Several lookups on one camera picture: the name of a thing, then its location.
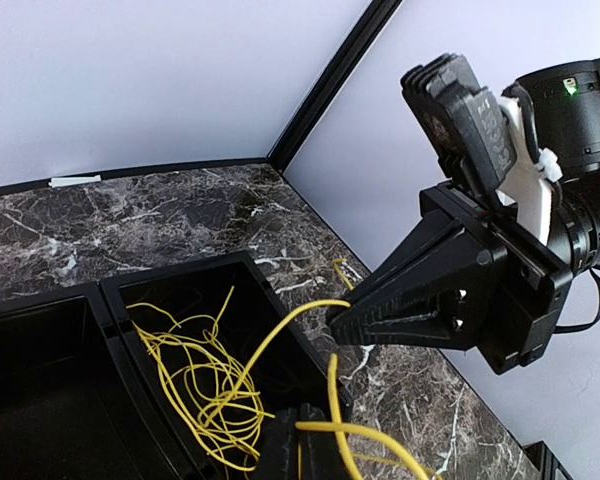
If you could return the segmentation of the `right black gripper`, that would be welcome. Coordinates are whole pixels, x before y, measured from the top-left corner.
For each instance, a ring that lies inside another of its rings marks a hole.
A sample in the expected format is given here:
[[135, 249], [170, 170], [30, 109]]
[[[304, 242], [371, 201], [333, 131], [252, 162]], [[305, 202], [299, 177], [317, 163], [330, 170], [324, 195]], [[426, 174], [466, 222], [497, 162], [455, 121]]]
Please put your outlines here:
[[507, 210], [490, 212], [448, 182], [419, 199], [423, 218], [346, 294], [348, 308], [329, 309], [334, 340], [477, 345], [497, 374], [542, 357], [573, 280], [570, 266]]

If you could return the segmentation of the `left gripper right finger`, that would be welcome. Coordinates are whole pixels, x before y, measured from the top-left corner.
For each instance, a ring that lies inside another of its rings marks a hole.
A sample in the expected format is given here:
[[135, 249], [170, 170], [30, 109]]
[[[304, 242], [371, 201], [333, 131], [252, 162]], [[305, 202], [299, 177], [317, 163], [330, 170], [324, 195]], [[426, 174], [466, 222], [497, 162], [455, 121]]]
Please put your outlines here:
[[298, 430], [299, 473], [303, 480], [347, 480], [349, 473], [331, 432]]

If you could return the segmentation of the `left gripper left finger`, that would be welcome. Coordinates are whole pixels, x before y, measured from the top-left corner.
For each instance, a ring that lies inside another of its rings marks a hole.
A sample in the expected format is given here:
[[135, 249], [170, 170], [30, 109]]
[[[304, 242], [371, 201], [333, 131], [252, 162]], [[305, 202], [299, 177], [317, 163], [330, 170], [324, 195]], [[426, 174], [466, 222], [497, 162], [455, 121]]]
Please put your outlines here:
[[297, 480], [299, 472], [298, 411], [280, 410], [265, 427], [253, 480]]

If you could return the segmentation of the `black three-compartment bin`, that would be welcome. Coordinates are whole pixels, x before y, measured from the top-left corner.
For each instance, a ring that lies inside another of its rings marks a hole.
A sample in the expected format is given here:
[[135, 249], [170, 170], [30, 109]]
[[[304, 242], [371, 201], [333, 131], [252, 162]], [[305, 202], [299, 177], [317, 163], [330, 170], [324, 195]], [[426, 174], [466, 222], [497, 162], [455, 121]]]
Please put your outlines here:
[[0, 479], [236, 479], [165, 397], [141, 331], [211, 321], [244, 362], [286, 315], [234, 253], [0, 303]]

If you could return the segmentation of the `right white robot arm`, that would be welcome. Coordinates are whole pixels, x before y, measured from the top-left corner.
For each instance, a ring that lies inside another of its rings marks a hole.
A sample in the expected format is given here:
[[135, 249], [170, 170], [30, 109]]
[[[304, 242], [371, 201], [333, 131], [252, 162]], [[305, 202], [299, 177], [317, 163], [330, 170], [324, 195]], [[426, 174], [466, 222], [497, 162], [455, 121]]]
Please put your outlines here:
[[409, 70], [402, 95], [444, 181], [419, 223], [329, 310], [342, 345], [478, 349], [504, 373], [566, 332], [575, 277], [600, 276], [600, 58], [545, 68], [500, 95], [467, 59]]

